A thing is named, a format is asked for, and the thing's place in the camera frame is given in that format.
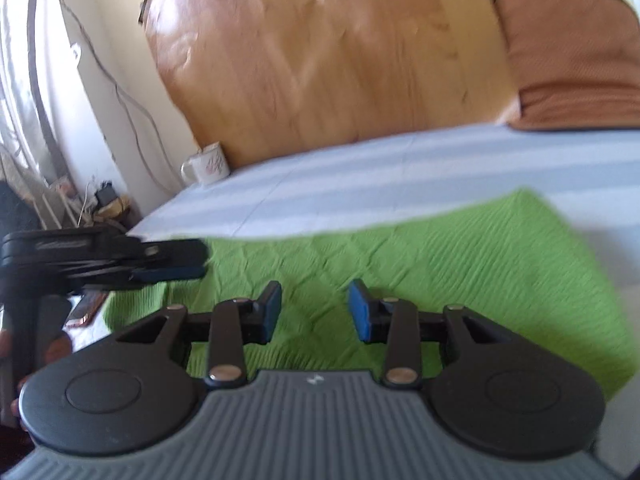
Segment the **white mug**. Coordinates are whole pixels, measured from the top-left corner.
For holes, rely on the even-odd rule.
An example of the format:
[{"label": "white mug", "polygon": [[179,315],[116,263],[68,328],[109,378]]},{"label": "white mug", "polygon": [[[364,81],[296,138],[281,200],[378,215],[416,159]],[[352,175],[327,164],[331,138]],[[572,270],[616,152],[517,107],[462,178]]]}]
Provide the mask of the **white mug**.
[{"label": "white mug", "polygon": [[180,168],[182,179],[188,185],[195,182],[203,185],[213,184],[229,173],[229,166],[219,142],[191,155]]}]

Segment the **bed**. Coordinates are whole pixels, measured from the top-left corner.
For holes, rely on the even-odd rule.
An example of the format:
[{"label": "bed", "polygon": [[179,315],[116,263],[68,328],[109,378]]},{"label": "bed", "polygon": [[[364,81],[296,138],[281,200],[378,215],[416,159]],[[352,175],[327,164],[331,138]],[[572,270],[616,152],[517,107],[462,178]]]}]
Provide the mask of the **bed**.
[{"label": "bed", "polygon": [[[519,187],[587,240],[640,340],[640,131],[523,134],[480,124],[271,160],[191,186],[133,231],[148,240],[287,237],[433,216]],[[76,348],[104,336],[101,317]],[[626,474],[640,456],[640,376],[610,402],[598,449]]]}]

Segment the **metal rivet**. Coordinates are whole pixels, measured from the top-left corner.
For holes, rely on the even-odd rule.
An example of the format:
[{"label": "metal rivet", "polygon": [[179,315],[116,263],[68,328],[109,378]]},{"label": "metal rivet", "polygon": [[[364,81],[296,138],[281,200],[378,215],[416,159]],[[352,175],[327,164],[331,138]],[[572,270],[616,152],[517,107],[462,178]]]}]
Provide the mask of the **metal rivet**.
[{"label": "metal rivet", "polygon": [[214,381],[235,381],[242,375],[242,370],[235,365],[218,365],[209,370],[209,377]]},{"label": "metal rivet", "polygon": [[412,368],[391,368],[386,373],[386,380],[393,384],[412,384],[418,379],[418,373]]}]

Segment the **hand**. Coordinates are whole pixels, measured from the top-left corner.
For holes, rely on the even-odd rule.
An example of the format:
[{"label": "hand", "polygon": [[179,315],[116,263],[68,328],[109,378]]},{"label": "hand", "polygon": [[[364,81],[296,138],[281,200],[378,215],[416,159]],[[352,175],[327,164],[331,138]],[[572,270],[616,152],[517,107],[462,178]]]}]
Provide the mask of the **hand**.
[{"label": "hand", "polygon": [[[0,330],[0,359],[3,357],[7,357],[11,353],[12,346],[12,335],[7,330]],[[45,364],[50,364],[52,362],[58,361],[63,357],[68,356],[73,351],[73,347],[71,344],[71,339],[67,334],[60,336],[56,339],[44,355]],[[24,377],[18,383],[18,393],[24,386],[24,383],[27,381],[29,377]],[[11,411],[14,416],[19,416],[18,411],[18,399],[15,399],[14,402],[11,403]]]}]

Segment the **black clamp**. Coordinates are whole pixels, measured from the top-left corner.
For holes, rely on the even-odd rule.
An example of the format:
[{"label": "black clamp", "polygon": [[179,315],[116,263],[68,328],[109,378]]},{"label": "black clamp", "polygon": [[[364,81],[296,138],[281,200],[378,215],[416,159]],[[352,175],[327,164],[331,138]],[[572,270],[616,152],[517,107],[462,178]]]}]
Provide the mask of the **black clamp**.
[{"label": "black clamp", "polygon": [[[459,304],[441,314],[349,287],[358,337],[386,342],[381,383],[419,390],[443,425],[478,449],[542,460],[587,448],[604,416],[598,383],[584,370]],[[443,370],[424,380],[421,342],[437,342]]]},{"label": "black clamp", "polygon": [[145,24],[146,4],[148,4],[148,1],[149,0],[142,0],[142,3],[140,4],[140,14],[138,15],[139,25]]},{"label": "black clamp", "polygon": [[[242,346],[271,341],[281,304],[280,283],[269,282],[257,300],[222,301],[203,314],[162,308],[35,374],[20,396],[23,423],[35,440],[68,454],[111,456],[158,442],[208,391],[247,382]],[[207,341],[206,376],[192,378],[191,344]]]},{"label": "black clamp", "polygon": [[44,352],[71,310],[66,299],[83,290],[127,290],[206,273],[199,240],[142,242],[110,228],[19,232],[0,251],[0,303],[14,335],[12,355],[0,360],[0,423],[15,427],[15,384],[39,369]]}]

